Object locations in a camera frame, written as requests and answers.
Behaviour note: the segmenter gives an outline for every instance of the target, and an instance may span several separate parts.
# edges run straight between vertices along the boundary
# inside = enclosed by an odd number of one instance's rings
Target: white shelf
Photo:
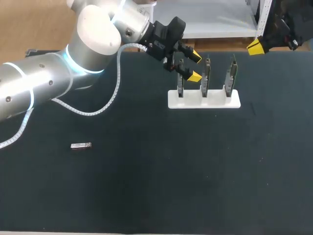
[[[245,0],[160,0],[153,18],[164,25],[178,16],[184,38],[255,37],[257,25]]]

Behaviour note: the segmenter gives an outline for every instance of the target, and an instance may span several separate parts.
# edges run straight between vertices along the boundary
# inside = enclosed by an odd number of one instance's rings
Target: metal screw
[[[130,30],[126,30],[126,37],[131,37],[133,33]]]

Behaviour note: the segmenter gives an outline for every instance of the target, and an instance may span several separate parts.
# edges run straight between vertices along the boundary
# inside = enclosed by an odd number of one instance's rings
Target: white holder
[[[170,109],[238,109],[240,99],[237,90],[232,91],[231,97],[226,97],[225,88],[208,90],[207,98],[202,97],[200,90],[184,90],[183,98],[179,98],[177,90],[168,92],[168,107]]]

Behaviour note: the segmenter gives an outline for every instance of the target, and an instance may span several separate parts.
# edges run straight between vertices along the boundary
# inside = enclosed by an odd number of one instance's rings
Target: white cable
[[[122,51],[125,48],[128,48],[128,47],[136,47],[136,48],[139,48],[139,49],[141,49],[143,51],[147,51],[147,48],[145,46],[143,46],[141,44],[137,44],[137,43],[130,43],[130,44],[125,44],[125,45],[121,46],[121,48],[118,50],[118,53],[117,53],[117,80],[116,80],[116,87],[115,87],[115,90],[114,90],[114,93],[113,93],[111,99],[108,101],[108,103],[102,109],[100,109],[100,110],[98,110],[96,112],[93,112],[93,113],[85,113],[85,112],[79,111],[77,109],[74,109],[73,107],[69,106],[68,104],[65,104],[63,101],[61,101],[59,99],[55,98],[55,99],[53,99],[53,101],[58,103],[58,104],[61,104],[63,107],[71,110],[72,112],[77,113],[79,115],[83,115],[83,116],[94,116],[94,115],[100,114],[103,111],[105,111],[112,104],[112,102],[114,101],[114,99],[115,99],[115,97],[117,95],[117,92],[118,92],[118,89],[119,89],[119,84],[120,84],[120,81],[121,81],[121,64],[120,64],[121,53],[122,53]],[[10,144],[12,144],[15,141],[17,141],[19,137],[21,137],[21,135],[23,134],[23,131],[25,130],[25,127],[27,125],[27,122],[28,122],[29,117],[30,117],[30,115],[31,115],[33,110],[34,109],[30,109],[29,111],[27,111],[19,131],[12,138],[8,139],[7,141],[4,141],[4,142],[0,143],[0,149],[9,146]]]
[[[25,130],[25,127],[27,125],[27,122],[29,120],[29,117],[31,115],[31,112],[33,111],[34,109],[30,109],[26,112],[25,114],[25,117],[22,121],[22,124],[21,124],[21,127],[19,129],[19,131],[10,139],[8,139],[7,141],[4,141],[2,143],[0,143],[0,149],[2,148],[5,148],[7,146],[9,146],[10,144],[14,143],[15,141],[18,140],[19,137],[21,137],[21,135],[23,134],[23,131]]]
[[[92,112],[92,113],[85,113],[85,112],[82,112],[82,111],[79,111],[71,106],[69,106],[68,104],[65,104],[63,101],[59,100],[59,99],[52,99],[52,101],[62,105],[63,107],[67,108],[68,110],[71,110],[72,112],[74,113],[77,113],[79,115],[83,115],[83,116],[95,116],[95,115],[98,115],[100,113],[102,113],[103,111],[105,111],[111,104],[112,102],[114,101],[116,95],[117,95],[117,92],[118,92],[118,89],[119,89],[119,84],[120,84],[120,81],[121,81],[121,64],[120,64],[120,58],[121,58],[121,53],[122,51],[125,49],[125,48],[128,48],[128,47],[136,47],[136,48],[139,48],[143,51],[147,51],[147,48],[141,44],[137,44],[137,43],[130,43],[130,44],[125,44],[123,46],[121,46],[121,48],[118,50],[118,53],[117,53],[117,80],[116,80],[116,87],[115,87],[115,90],[113,92],[113,95],[111,97],[111,99],[108,101],[108,103],[100,110],[96,111],[96,112]]]

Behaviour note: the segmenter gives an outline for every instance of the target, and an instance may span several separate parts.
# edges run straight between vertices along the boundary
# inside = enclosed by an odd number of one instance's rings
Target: wooden floor
[[[30,48],[65,48],[74,24],[75,14],[67,7],[66,0],[0,0],[0,63],[22,59]],[[186,42],[197,51],[246,51],[252,40],[196,39]],[[299,50],[309,49],[307,44]]]

